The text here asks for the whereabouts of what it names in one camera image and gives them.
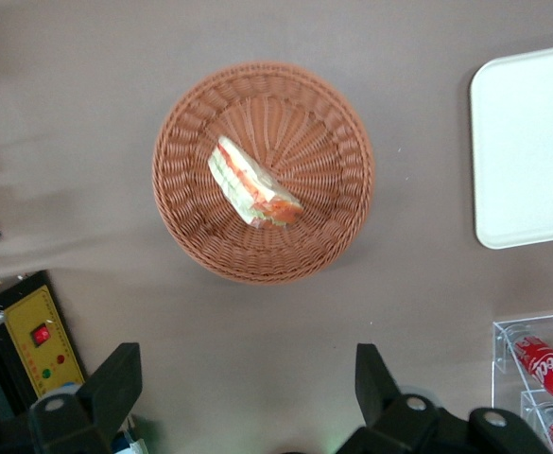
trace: yellow device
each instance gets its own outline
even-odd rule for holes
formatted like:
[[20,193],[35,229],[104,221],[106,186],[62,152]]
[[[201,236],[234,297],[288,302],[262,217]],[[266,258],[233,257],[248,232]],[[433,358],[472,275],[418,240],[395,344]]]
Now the yellow device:
[[47,286],[5,309],[6,326],[37,396],[83,375]]
[[17,415],[85,376],[46,272],[1,279],[1,414]]

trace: sandwich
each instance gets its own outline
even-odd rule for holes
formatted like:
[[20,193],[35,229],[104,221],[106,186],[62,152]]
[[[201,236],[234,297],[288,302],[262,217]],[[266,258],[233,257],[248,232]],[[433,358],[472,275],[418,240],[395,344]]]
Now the sandwich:
[[303,212],[299,200],[228,137],[219,137],[209,168],[236,213],[253,227],[285,227]]

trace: control panel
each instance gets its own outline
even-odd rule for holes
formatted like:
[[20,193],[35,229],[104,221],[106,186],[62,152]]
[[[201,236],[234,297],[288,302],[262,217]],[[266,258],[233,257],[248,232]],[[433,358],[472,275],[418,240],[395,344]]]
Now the control panel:
[[37,396],[82,384],[72,345],[47,286],[5,309],[6,327]]

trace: wicker basket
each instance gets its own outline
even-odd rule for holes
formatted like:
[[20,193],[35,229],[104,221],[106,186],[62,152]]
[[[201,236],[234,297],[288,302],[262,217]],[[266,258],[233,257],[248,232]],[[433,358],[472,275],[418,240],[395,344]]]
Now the wicker basket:
[[[302,202],[297,222],[262,230],[240,219],[207,165],[221,134]],[[153,162],[171,235],[207,269],[253,284],[300,279],[340,256],[366,220],[373,174],[369,138],[343,96],[278,62],[240,64],[201,81],[165,120]]]

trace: red light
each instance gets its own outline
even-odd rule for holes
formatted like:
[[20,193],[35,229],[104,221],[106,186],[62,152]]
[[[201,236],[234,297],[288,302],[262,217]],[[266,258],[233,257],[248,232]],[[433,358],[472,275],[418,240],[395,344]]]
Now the red light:
[[37,347],[49,341],[49,339],[51,339],[51,334],[44,323],[32,332],[32,340]]

